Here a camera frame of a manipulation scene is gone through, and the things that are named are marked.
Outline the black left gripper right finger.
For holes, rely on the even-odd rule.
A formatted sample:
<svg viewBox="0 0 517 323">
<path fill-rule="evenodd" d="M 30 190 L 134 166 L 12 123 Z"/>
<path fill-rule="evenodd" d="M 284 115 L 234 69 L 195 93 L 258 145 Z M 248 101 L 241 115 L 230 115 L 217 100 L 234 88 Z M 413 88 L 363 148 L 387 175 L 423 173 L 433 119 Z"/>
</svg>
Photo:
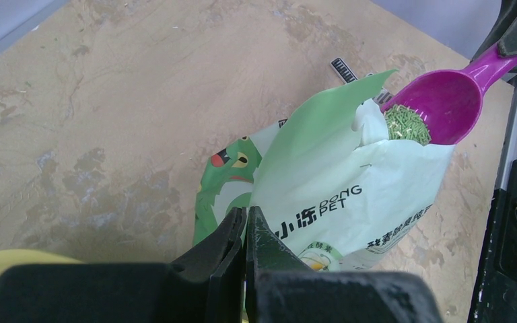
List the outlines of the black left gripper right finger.
<svg viewBox="0 0 517 323">
<path fill-rule="evenodd" d="M 441 322 L 425 282 L 404 272 L 314 271 L 248 211 L 245 310 L 250 322 Z"/>
</svg>

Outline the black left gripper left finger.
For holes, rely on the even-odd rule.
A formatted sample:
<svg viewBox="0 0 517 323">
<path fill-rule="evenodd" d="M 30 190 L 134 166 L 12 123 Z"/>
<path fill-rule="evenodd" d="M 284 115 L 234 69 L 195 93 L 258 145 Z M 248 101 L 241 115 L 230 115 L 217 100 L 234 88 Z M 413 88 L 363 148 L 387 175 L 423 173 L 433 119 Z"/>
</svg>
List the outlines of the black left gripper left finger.
<svg viewBox="0 0 517 323">
<path fill-rule="evenodd" d="M 0 274 L 0 322 L 240 322 L 246 218 L 232 209 L 170 263 L 8 266 Z"/>
</svg>

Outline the green cat litter bag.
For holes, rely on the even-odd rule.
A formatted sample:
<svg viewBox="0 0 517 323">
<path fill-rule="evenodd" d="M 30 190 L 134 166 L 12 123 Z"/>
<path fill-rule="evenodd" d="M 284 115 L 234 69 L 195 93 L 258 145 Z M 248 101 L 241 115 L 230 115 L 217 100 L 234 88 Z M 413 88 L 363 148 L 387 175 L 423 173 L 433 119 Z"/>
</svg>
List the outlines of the green cat litter bag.
<svg viewBox="0 0 517 323">
<path fill-rule="evenodd" d="M 213 154 L 195 200 L 194 243 L 235 207 L 316 271 L 372 268 L 432 207 L 454 146 L 406 106 L 374 98 L 390 71 L 324 90 L 286 119 Z"/>
</svg>

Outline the magenta plastic litter scoop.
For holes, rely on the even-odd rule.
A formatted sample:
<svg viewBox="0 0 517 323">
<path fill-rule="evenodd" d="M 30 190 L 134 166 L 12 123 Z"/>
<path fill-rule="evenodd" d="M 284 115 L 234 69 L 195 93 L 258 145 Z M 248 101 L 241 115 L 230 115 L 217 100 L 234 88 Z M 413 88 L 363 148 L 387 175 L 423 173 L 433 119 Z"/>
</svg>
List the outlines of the magenta plastic litter scoop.
<svg viewBox="0 0 517 323">
<path fill-rule="evenodd" d="M 417 77 L 381 111 L 395 104 L 406 106 L 421 117 L 431 143 L 455 145 L 474 128 L 488 89 L 516 65 L 517 55 L 502 56 L 494 44 L 463 69 L 440 69 Z"/>
</svg>

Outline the black ruler strip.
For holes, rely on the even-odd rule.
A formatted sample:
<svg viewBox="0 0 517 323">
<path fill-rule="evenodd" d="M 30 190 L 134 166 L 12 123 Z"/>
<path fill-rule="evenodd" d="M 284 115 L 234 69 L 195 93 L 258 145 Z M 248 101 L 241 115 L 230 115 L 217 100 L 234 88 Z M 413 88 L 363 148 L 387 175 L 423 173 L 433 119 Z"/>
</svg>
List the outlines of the black ruler strip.
<svg viewBox="0 0 517 323">
<path fill-rule="evenodd" d="M 337 57 L 330 62 L 332 70 L 340 77 L 344 84 L 348 84 L 357 81 L 359 77 L 354 73 L 350 66 L 341 58 Z M 372 99 L 377 105 L 383 106 L 388 103 L 392 98 L 391 94 L 387 89 L 382 88 L 378 95 Z"/>
</svg>

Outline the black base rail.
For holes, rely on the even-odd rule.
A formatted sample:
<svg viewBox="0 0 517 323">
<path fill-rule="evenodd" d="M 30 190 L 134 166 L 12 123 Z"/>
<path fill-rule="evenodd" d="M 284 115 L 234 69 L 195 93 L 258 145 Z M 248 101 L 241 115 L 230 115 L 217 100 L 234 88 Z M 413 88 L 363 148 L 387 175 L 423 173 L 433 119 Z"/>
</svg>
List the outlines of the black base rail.
<svg viewBox="0 0 517 323">
<path fill-rule="evenodd" d="M 517 159 L 493 193 L 468 322 L 517 322 Z"/>
</svg>

